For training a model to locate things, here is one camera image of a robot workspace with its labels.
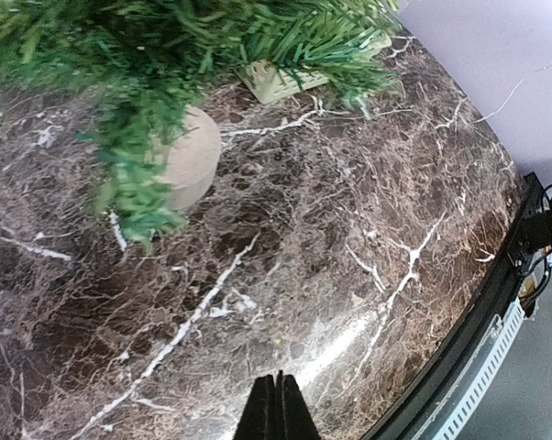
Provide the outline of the small green christmas tree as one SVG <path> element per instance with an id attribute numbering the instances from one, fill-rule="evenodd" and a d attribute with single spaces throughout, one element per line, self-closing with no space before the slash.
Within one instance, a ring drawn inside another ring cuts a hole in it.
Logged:
<path id="1" fill-rule="evenodd" d="M 0 85 L 99 88 L 91 137 L 106 178 L 102 209 L 129 242 L 185 222 L 156 151 L 184 132 L 216 81 L 266 61 L 304 85 L 322 73 L 347 106 L 392 84 L 367 58 L 397 27 L 394 1 L 0 1 Z"/>

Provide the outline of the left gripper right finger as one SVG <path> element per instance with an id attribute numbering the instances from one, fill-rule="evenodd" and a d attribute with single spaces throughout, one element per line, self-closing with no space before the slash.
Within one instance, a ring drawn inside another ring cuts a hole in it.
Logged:
<path id="1" fill-rule="evenodd" d="M 277 439 L 321 439 L 294 376 L 282 371 L 276 379 L 275 431 Z"/>

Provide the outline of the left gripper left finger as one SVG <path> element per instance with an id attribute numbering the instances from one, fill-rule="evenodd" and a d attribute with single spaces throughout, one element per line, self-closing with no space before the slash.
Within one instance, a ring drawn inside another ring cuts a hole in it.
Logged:
<path id="1" fill-rule="evenodd" d="M 273 376 L 268 375 L 255 379 L 233 439 L 275 438 L 275 384 Z"/>

